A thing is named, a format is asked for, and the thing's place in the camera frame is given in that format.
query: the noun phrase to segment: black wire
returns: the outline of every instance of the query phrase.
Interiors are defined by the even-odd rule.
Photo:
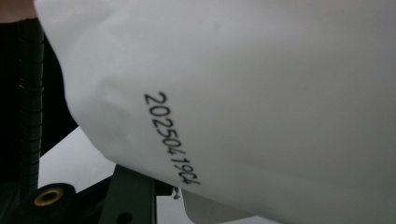
[[[44,34],[38,20],[18,23],[21,198],[37,189],[42,135]]]

